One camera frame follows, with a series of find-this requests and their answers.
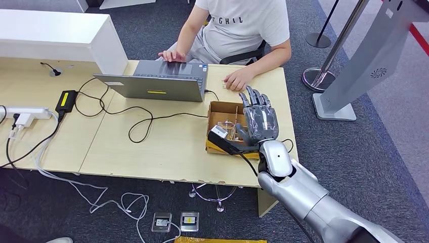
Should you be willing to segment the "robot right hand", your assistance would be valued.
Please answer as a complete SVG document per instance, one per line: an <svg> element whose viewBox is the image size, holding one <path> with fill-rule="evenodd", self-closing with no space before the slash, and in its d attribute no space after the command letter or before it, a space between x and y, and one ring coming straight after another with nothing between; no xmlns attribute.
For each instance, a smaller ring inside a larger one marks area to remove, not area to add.
<svg viewBox="0 0 429 243"><path fill-rule="evenodd" d="M279 136L279 125L275 109L266 94L261 94L251 86L246 86L248 96L239 93L243 103L243 114L246 121L245 130L237 124L237 131L244 143L256 146L266 140L275 140Z"/></svg>

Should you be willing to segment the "person's right hand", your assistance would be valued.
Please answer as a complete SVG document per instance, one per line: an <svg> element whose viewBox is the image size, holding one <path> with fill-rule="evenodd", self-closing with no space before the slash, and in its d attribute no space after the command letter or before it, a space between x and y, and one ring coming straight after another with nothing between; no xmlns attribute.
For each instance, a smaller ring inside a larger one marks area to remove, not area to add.
<svg viewBox="0 0 429 243"><path fill-rule="evenodd" d="M166 62L187 62L186 55L178 52L177 50L165 50L158 53L158 57Z"/></svg>

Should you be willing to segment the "person's left hand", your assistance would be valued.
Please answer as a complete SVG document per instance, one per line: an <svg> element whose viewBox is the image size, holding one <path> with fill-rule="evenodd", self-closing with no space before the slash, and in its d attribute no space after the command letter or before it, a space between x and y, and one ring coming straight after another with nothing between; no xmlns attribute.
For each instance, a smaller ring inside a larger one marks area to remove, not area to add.
<svg viewBox="0 0 429 243"><path fill-rule="evenodd" d="M230 73L223 82L230 91L242 91L255 76L255 72L246 67Z"/></svg>

